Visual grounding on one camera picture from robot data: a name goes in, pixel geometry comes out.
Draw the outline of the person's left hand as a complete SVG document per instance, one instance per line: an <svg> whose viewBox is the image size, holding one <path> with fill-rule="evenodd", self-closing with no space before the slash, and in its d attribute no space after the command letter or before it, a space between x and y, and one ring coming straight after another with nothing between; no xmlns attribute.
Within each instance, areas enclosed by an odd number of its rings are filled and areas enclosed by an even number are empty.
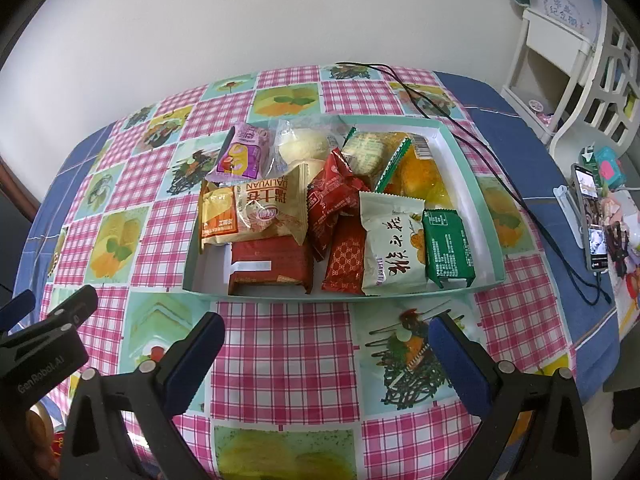
<svg viewBox="0 0 640 480"><path fill-rule="evenodd" d="M52 419L41 402L26 413L26 430L32 447L32 463L45 479L60 478L60 452L54 449Z"/></svg>

